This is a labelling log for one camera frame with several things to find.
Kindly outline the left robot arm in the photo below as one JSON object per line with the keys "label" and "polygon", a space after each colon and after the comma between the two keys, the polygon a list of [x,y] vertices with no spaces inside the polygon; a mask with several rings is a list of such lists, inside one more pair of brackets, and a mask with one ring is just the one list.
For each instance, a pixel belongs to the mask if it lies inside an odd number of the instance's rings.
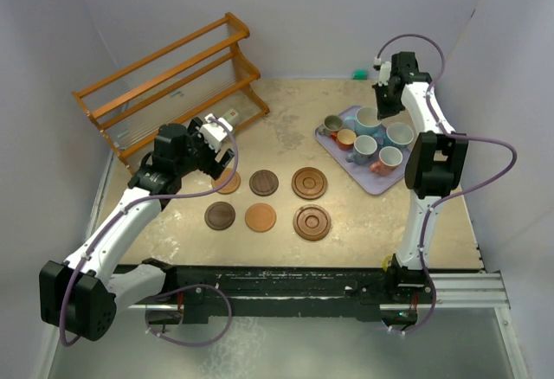
{"label": "left robot arm", "polygon": [[233,126],[209,115],[188,125],[161,125],[153,148],[132,174],[119,203],[83,244],[63,262],[48,261],[39,273],[41,318],[59,330],[63,346],[103,337],[115,316],[145,299],[172,301],[182,288],[169,264],[149,259],[117,275],[121,258],[170,201],[182,198],[185,176],[194,171],[218,179],[238,165]]}

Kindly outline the ringed brown coaster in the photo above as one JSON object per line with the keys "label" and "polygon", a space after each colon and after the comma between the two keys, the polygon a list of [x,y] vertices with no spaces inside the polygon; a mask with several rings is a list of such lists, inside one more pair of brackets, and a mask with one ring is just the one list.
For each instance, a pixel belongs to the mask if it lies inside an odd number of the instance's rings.
{"label": "ringed brown coaster", "polygon": [[304,167],[293,174],[291,185],[293,192],[300,198],[315,200],[325,194],[328,182],[321,170]]}
{"label": "ringed brown coaster", "polygon": [[330,232],[332,219],[318,205],[299,208],[293,216],[293,228],[297,235],[307,241],[320,241]]}

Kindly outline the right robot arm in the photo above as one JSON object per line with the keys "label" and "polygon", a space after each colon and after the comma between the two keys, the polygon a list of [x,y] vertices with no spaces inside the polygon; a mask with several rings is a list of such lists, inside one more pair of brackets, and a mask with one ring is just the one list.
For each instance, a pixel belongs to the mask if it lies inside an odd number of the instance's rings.
{"label": "right robot arm", "polygon": [[442,209],[438,202],[459,185],[467,155],[468,143],[454,139],[458,134],[428,88],[431,82],[430,74],[419,70],[413,52],[399,52],[382,63],[373,86],[377,117],[387,119],[407,111],[416,133],[404,171],[410,191],[408,220],[384,283],[386,295],[395,302],[406,301],[416,287],[429,283],[424,268]]}

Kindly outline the light wooden coaster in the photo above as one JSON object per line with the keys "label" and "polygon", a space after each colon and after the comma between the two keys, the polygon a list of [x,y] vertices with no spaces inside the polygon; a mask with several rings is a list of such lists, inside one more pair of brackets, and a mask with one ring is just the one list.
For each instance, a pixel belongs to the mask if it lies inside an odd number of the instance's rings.
{"label": "light wooden coaster", "polygon": [[274,208],[264,202],[250,206],[245,213],[247,226],[255,232],[267,232],[276,223],[277,215]]}
{"label": "light wooden coaster", "polygon": [[227,168],[223,171],[220,177],[211,181],[213,188],[218,188],[218,193],[222,195],[229,195],[236,192],[241,185],[241,177],[238,171],[233,172],[231,168]]}

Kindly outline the dark walnut coaster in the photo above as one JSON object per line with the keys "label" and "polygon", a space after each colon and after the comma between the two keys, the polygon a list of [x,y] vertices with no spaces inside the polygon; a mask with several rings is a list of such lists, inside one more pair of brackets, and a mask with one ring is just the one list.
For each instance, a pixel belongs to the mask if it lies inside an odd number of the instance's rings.
{"label": "dark walnut coaster", "polygon": [[235,221],[235,209],[228,202],[214,202],[205,210],[204,221],[214,230],[227,229]]}
{"label": "dark walnut coaster", "polygon": [[257,196],[270,196],[279,188],[279,179],[271,170],[258,170],[250,177],[249,188]]}

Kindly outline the large light blue mug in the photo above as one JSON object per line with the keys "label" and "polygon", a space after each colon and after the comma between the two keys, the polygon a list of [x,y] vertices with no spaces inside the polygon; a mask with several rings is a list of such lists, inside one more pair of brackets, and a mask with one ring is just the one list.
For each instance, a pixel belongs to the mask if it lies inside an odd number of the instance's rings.
{"label": "large light blue mug", "polygon": [[357,136],[373,136],[379,132],[382,121],[377,117],[378,110],[372,106],[363,106],[353,115],[343,117],[344,127],[356,133]]}

